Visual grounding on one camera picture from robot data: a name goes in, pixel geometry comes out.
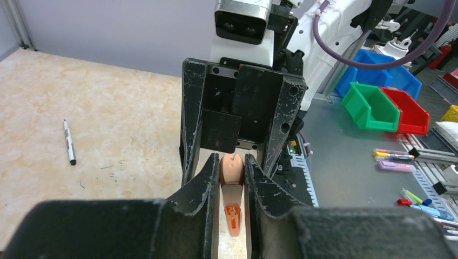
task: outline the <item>white marker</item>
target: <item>white marker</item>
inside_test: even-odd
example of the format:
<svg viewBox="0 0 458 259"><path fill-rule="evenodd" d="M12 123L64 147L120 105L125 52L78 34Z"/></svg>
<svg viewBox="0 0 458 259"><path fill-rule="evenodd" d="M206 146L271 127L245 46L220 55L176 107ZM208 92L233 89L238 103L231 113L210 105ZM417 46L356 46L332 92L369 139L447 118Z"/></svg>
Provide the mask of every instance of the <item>white marker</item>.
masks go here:
<svg viewBox="0 0 458 259"><path fill-rule="evenodd" d="M65 140L67 142L67 149L69 151L70 164L74 166L76 165L75 149L73 148L73 141L71 139L69 125L67 124L66 120L64 120L64 132Z"/></svg>

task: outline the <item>red bin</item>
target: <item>red bin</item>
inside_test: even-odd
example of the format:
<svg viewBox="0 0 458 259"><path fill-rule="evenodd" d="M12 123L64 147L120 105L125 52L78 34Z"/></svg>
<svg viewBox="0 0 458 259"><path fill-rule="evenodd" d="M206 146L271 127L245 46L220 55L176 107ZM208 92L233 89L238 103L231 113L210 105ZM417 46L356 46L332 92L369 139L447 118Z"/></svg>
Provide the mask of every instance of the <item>red bin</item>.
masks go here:
<svg viewBox="0 0 458 259"><path fill-rule="evenodd" d="M401 111L397 133L426 135L429 114L405 91L387 87L381 89Z"/></svg>

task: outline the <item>blue bin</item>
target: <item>blue bin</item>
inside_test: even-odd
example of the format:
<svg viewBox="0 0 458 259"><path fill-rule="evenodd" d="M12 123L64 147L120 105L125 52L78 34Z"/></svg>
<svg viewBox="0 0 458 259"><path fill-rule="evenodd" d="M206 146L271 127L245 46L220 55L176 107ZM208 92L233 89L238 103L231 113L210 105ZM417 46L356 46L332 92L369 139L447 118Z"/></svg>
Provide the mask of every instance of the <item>blue bin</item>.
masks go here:
<svg viewBox="0 0 458 259"><path fill-rule="evenodd" d="M355 61L367 64L380 64L392 62L395 59L367 50L360 50L354 58ZM398 66L389 70L365 70L349 67L336 86L336 91L342 97L350 89L351 80L360 84L393 87L406 91L415 100L421 90L421 82L416 79L405 67Z"/></svg>

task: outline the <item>gray table surface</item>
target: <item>gray table surface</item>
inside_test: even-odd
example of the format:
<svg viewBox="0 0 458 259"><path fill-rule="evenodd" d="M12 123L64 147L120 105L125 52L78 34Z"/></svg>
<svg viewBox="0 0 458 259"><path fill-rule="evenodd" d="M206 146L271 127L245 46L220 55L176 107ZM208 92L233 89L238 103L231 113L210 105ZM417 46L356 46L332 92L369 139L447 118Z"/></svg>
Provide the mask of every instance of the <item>gray table surface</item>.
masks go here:
<svg viewBox="0 0 458 259"><path fill-rule="evenodd" d="M378 169L374 148L404 150L393 133L359 129L339 101L313 100L304 122L320 207L391 207L403 188L426 198L412 173Z"/></svg>

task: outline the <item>fire extinguisher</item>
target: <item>fire extinguisher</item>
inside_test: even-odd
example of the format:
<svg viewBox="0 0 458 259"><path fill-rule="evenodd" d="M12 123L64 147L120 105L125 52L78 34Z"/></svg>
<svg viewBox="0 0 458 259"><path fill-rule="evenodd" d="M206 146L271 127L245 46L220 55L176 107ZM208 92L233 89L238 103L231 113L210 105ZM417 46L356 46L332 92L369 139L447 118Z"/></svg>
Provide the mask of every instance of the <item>fire extinguisher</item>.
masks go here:
<svg viewBox="0 0 458 259"><path fill-rule="evenodd" d="M442 55L428 66L430 69L435 69L443 61L443 59L452 51L452 47L450 45L446 45L441 47L440 51L442 52Z"/></svg>

